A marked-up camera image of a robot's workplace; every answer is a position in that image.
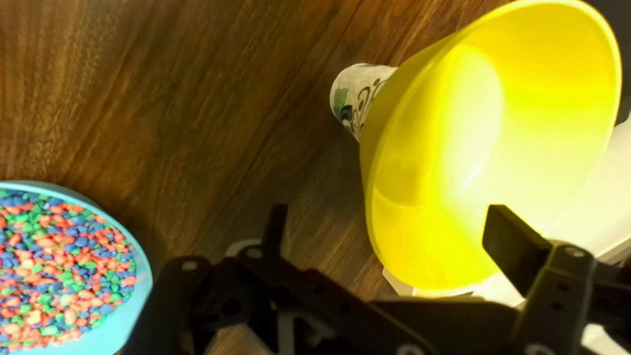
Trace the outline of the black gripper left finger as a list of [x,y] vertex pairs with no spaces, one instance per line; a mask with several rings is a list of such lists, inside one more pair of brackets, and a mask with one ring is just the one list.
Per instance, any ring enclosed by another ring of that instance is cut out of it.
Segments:
[[289,206],[279,204],[271,210],[265,235],[263,235],[263,255],[265,257],[283,257],[283,243],[287,235],[287,224],[289,224]]

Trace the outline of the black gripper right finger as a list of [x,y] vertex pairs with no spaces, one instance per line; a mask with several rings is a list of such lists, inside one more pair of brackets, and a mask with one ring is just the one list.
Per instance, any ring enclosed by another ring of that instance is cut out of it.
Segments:
[[527,297],[553,251],[553,243],[507,206],[492,206],[484,230],[484,249],[517,293]]

